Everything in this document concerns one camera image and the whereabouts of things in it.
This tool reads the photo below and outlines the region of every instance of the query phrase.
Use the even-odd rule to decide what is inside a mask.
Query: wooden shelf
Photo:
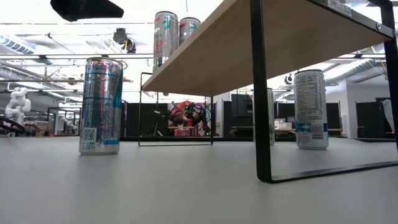
[[[224,0],[143,85],[215,96],[252,84],[250,0]],[[390,40],[393,30],[324,0],[263,0],[267,78]]]

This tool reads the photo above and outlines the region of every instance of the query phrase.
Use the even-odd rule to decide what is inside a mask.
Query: white robot
[[[72,130],[74,130],[74,131],[77,130],[78,127],[77,127],[76,125],[74,125],[72,121],[67,120],[66,117],[62,117],[61,120],[64,121],[65,124],[66,124],[68,127],[71,127]]]
[[[24,125],[24,116],[30,111],[30,100],[26,98],[27,88],[17,87],[11,93],[11,99],[6,106],[6,117],[12,119],[20,125]]]

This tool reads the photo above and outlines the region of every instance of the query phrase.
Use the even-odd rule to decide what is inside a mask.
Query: can lid
[[[155,16],[158,15],[158,14],[160,14],[160,13],[163,13],[163,12],[171,13],[171,14],[177,16],[174,12],[170,12],[170,11],[160,11],[160,12],[157,12],[157,13],[155,14]]]
[[[180,22],[182,22],[184,19],[194,19],[194,20],[197,20],[198,22],[200,22],[199,19],[194,18],[194,17],[185,17],[185,18],[182,18],[182,19],[180,20]]]
[[[302,73],[302,72],[309,72],[309,71],[314,71],[314,72],[321,72],[321,73],[323,73],[322,70],[320,70],[320,69],[308,69],[308,70],[303,70],[303,71],[296,72],[296,74],[294,74],[294,75],[297,75],[297,74]]]
[[[108,58],[108,57],[92,57],[92,58],[88,58],[86,61],[88,62],[89,60],[90,60],[90,61],[91,61],[91,60],[110,60],[110,61],[119,63],[119,64],[122,66],[122,68],[123,68],[123,64],[122,64],[120,61],[118,61],[118,60],[116,60],[116,59],[113,59],[113,58]]]

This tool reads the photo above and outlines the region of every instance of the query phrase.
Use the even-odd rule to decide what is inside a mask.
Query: aluminum can
[[[180,21],[180,45],[188,39],[200,26],[200,21],[193,17],[186,17]]]
[[[296,143],[299,149],[326,149],[325,80],[321,70],[297,72],[294,76]]]
[[[86,64],[79,151],[108,155],[119,151],[123,66],[110,58],[89,58]]]
[[[268,88],[268,125],[269,125],[269,145],[275,144],[275,126],[274,126],[274,92]],[[256,142],[256,122],[254,119],[254,94],[253,94],[253,140]]]
[[[155,72],[178,48],[178,17],[161,11],[155,15],[154,69]]]

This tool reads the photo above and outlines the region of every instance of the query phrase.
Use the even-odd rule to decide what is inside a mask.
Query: sticker
[[[340,3],[338,0],[328,0],[328,6],[344,15],[353,16],[353,11],[350,7]]]
[[[90,143],[97,141],[97,128],[85,128],[83,132],[83,142]]]

